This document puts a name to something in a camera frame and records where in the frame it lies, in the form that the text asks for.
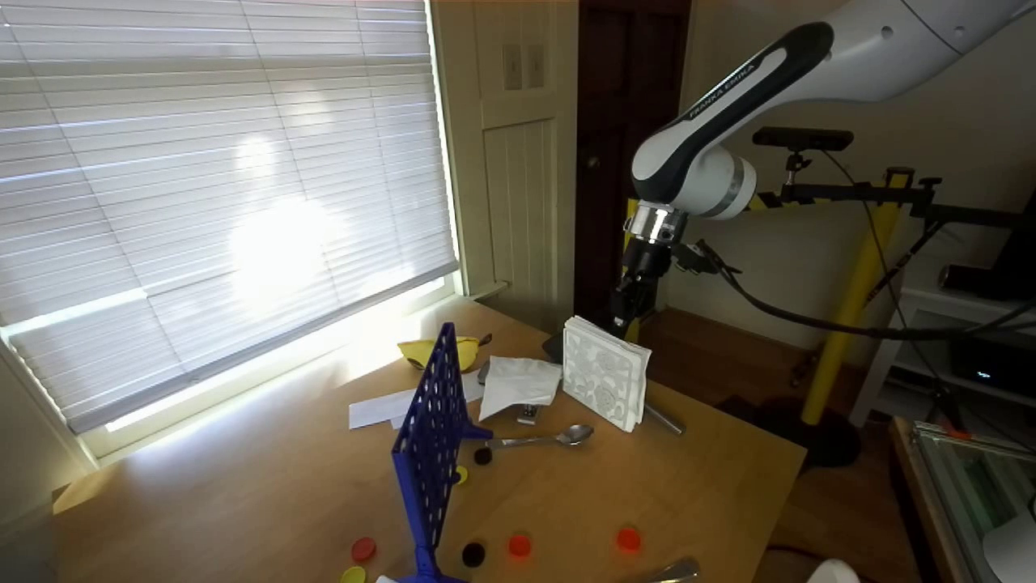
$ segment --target window blinds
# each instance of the window blinds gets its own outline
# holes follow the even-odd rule
[[[0,0],[0,316],[73,432],[456,269],[421,0]]]

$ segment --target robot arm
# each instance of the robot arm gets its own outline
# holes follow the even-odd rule
[[[1036,0],[852,0],[790,30],[640,144],[640,201],[612,299],[616,327],[652,308],[686,217],[724,221],[753,193],[753,170],[720,144],[752,116],[796,99],[886,99],[1033,11]]]

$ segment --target wooden floor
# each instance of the wooden floor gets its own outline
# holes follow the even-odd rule
[[[644,343],[653,349],[652,380],[709,404],[802,394],[794,389],[802,353],[763,336],[662,310],[644,327]],[[843,372],[829,408],[848,410],[858,383],[858,369]],[[862,581],[920,581],[890,486],[886,423],[869,423],[862,441],[852,468],[811,468],[798,477],[756,583],[802,583],[816,558],[843,558]]]

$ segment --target red disc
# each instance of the red disc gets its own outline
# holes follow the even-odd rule
[[[514,532],[514,535],[508,537],[508,554],[511,554],[511,558],[532,558],[532,537],[529,537],[529,532]]]
[[[356,537],[353,540],[353,562],[369,564],[380,554],[380,543],[372,537]]]
[[[624,550],[624,554],[637,554],[644,546],[640,527],[621,525],[616,532],[616,546]]]

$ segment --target wooden table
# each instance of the wooden table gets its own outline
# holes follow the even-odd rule
[[[496,356],[541,356],[545,333],[473,301],[425,320],[493,333]],[[249,397],[232,415],[150,443],[116,468],[54,495],[60,581],[341,581],[351,543],[380,540],[369,578],[410,573],[410,537],[391,473],[391,427],[346,432],[346,404],[418,383],[391,363],[353,383],[304,383]],[[686,437],[644,417],[616,432],[560,394],[538,427],[593,422],[584,450],[501,450],[470,468],[454,488],[439,567],[462,581],[637,581],[694,554],[707,581],[752,581],[794,488],[802,450],[709,404],[652,386],[652,397],[686,423]],[[522,433],[511,415],[488,422]],[[640,532],[637,554],[616,550],[616,532]],[[532,558],[506,540],[529,532]],[[484,543],[470,571],[459,546]]]

